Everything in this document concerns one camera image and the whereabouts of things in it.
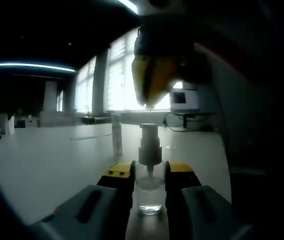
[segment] ceiling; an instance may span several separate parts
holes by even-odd
[[[138,17],[117,0],[0,2],[0,63],[79,70]]]

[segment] ceiling light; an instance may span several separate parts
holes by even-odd
[[[137,7],[131,1],[129,0],[118,0],[118,1],[137,14]]]
[[[23,67],[35,67],[35,68],[45,68],[45,69],[57,69],[68,72],[75,72],[73,69],[63,68],[58,66],[46,66],[46,65],[38,65],[38,64],[29,64],[29,63],[0,63],[1,66],[23,66]]]

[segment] white table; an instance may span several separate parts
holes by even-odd
[[[0,189],[26,224],[50,214],[114,163],[111,125],[17,128],[0,140]],[[83,139],[92,136],[109,135]],[[159,127],[164,161],[189,164],[202,185],[231,202],[228,165],[215,132],[173,132]],[[123,161],[138,161],[141,129],[122,125]]]

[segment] window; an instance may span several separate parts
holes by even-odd
[[[75,109],[78,113],[92,112],[93,81],[96,57],[79,71],[76,79]]]
[[[64,96],[64,91],[61,91],[60,94],[57,96],[57,111],[58,112],[63,111],[63,96]]]
[[[131,67],[136,37],[137,29],[128,32],[111,45],[106,67],[105,111],[144,110],[136,100]],[[177,82],[174,88],[182,88],[182,82]],[[169,94],[154,107],[154,110],[170,110]]]

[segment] desk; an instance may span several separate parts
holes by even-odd
[[[158,132],[163,160],[189,164],[203,185],[231,201],[228,165],[219,134],[172,132],[163,127]],[[87,185],[98,182],[114,163],[110,133],[111,124],[101,124],[17,128],[15,134],[3,136],[0,189],[25,224],[38,221]],[[141,133],[138,125],[122,125],[122,161],[138,161]]]

